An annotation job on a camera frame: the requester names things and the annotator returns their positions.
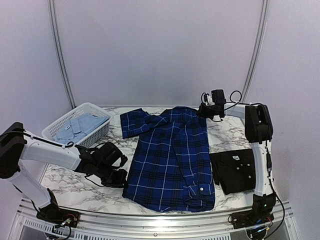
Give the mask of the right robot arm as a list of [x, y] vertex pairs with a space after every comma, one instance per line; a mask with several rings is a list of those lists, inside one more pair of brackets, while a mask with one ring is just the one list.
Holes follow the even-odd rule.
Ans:
[[202, 93], [198, 115], [213, 120], [218, 116], [239, 118], [244, 121], [244, 133], [251, 144], [255, 165], [255, 189], [253, 203], [247, 219], [258, 224], [271, 213], [276, 204], [276, 191], [272, 171], [273, 124], [267, 105], [226, 100], [222, 89]]

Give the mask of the light blue shirt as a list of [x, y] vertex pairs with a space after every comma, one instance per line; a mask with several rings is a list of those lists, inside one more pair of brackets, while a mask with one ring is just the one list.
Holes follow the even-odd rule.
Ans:
[[99, 117], [89, 113], [71, 118], [56, 133], [54, 139], [62, 144], [68, 144], [69, 142], [75, 144], [109, 119], [108, 116]]

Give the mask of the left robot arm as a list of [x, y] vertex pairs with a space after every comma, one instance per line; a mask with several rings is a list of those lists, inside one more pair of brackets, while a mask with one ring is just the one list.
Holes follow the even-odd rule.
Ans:
[[57, 165], [86, 177], [96, 176], [103, 187], [127, 185], [128, 173], [122, 167], [128, 158], [113, 143], [93, 148], [72, 142], [60, 144], [26, 131], [21, 122], [13, 123], [0, 135], [0, 177], [32, 200], [39, 215], [53, 223], [63, 219], [63, 210], [53, 192], [31, 176], [23, 160]]

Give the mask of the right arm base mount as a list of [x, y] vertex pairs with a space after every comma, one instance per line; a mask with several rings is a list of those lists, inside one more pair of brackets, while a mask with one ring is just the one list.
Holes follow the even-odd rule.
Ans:
[[270, 223], [274, 220], [272, 212], [263, 212], [255, 215], [253, 210], [233, 212], [228, 217], [228, 222], [233, 225], [234, 229], [247, 228], [252, 226]]

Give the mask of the blue plaid long sleeve shirt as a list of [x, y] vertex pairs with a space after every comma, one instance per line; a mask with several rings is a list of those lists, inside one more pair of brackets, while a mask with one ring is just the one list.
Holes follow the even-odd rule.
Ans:
[[190, 107], [120, 116], [122, 137], [138, 138], [122, 195], [156, 212], [210, 211], [215, 206], [207, 121]]

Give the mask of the folded black shirt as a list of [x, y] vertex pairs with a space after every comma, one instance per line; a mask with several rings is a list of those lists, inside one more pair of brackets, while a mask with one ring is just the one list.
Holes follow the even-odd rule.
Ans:
[[256, 170], [253, 150], [240, 149], [211, 153], [213, 181], [225, 195], [253, 190]]

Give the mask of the white plastic laundry basket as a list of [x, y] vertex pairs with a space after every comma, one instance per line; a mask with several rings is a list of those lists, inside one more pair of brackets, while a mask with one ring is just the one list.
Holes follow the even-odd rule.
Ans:
[[51, 123], [41, 135], [60, 144], [74, 143], [88, 148], [107, 135], [112, 118], [101, 107], [85, 102]]

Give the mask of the aluminium front table rail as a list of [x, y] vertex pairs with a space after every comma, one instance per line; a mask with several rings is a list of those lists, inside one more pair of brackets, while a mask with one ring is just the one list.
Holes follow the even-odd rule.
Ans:
[[[72, 240], [246, 240], [248, 228], [235, 229], [230, 210], [190, 214], [117, 214], [79, 210]], [[23, 198], [9, 233], [10, 240], [44, 240], [66, 237], [65, 228], [36, 217], [29, 199]]]

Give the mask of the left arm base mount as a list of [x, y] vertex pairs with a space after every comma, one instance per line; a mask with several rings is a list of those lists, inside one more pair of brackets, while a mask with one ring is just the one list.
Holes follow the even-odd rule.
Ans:
[[40, 220], [54, 223], [58, 227], [70, 226], [75, 228], [78, 225], [80, 213], [78, 211], [60, 208], [58, 211], [49, 210], [47, 213], [40, 211], [36, 214], [36, 217]]

